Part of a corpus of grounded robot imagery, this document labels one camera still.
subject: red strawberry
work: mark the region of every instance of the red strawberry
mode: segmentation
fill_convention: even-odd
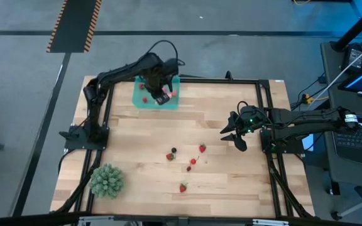
[[[202,143],[202,144],[199,146],[199,151],[200,151],[201,153],[203,153],[205,150],[206,150],[206,145]]]
[[[170,153],[170,154],[166,154],[166,158],[167,158],[167,160],[171,161],[171,160],[175,159],[175,156],[172,153]]]
[[[183,193],[187,190],[187,184],[181,184],[180,185],[180,192]]]
[[[195,164],[198,159],[199,159],[199,156],[197,159],[191,159],[191,164]]]

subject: wooden tabletop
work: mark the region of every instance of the wooden tabletop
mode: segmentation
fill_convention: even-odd
[[[91,78],[86,76],[83,86]],[[109,142],[101,161],[102,165],[111,163],[123,170],[125,186],[115,200],[95,198],[93,213],[275,217],[259,130],[244,137],[246,152],[220,140],[223,134],[219,132],[240,100],[258,105],[254,85],[181,83],[177,110],[137,109],[132,104],[133,86],[133,82],[115,86]],[[274,107],[289,109],[284,82],[270,80],[270,90]],[[86,109],[81,92],[74,123],[84,120]],[[199,151],[200,143],[207,146],[204,153]],[[172,147],[177,148],[177,158],[168,161],[165,155]],[[51,210],[61,207],[79,184],[84,156],[85,151],[74,151],[62,162]],[[189,161],[198,156],[197,163],[187,172]],[[314,214],[303,164],[292,154],[283,157],[291,191]],[[188,183],[185,193],[179,191],[181,183]],[[89,187],[81,210],[85,210],[88,193]],[[285,214],[282,194],[279,188]]]

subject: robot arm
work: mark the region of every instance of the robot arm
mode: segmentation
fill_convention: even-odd
[[[174,47],[169,41],[158,41],[134,63],[108,72],[102,72],[84,87],[83,91],[87,101],[87,118],[84,121],[84,125],[81,129],[79,128],[80,125],[71,127],[69,132],[60,132],[67,140],[67,144],[76,144],[75,146],[69,144],[68,147],[84,147],[83,149],[90,147],[96,149],[96,146],[93,144],[98,144],[98,147],[105,147],[108,127],[103,128],[99,125],[99,113],[109,89],[118,82],[141,76],[146,81],[146,90],[156,100],[158,105],[162,105],[171,99],[171,95],[166,94],[162,88],[164,85],[168,85],[170,92],[173,91],[172,79],[178,74],[178,66],[183,64],[179,63],[182,61],[178,59],[175,47],[176,58],[171,58],[165,62],[158,55],[150,52],[155,45],[163,41],[170,43]]]
[[[246,143],[242,140],[247,132],[257,129],[271,130],[271,142],[287,143],[291,139],[302,139],[312,133],[334,131],[351,133],[358,129],[357,117],[354,113],[341,107],[330,110],[309,110],[291,112],[287,109],[264,108],[255,106],[241,108],[240,115],[230,112],[228,125],[220,132],[235,131],[223,137],[223,141],[234,141],[240,151],[246,151]]]

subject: green succulent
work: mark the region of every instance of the green succulent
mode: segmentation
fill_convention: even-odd
[[[98,198],[114,199],[124,186],[123,172],[109,163],[95,169],[90,180],[90,190]]]

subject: mounting bracket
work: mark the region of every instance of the mounting bracket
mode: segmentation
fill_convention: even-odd
[[[269,147],[272,154],[277,153],[286,153],[286,154],[303,154],[304,147],[302,145],[302,140],[296,140],[294,138],[287,139],[286,143],[281,141],[274,143],[272,142],[272,131],[267,129],[262,129],[260,131],[261,144],[264,149]]]
[[[68,132],[60,132],[60,134],[66,140],[65,148],[67,149],[105,150],[107,147],[109,131],[109,127],[101,126],[101,138],[97,142],[89,142],[87,140],[88,135],[82,126],[71,125]]]

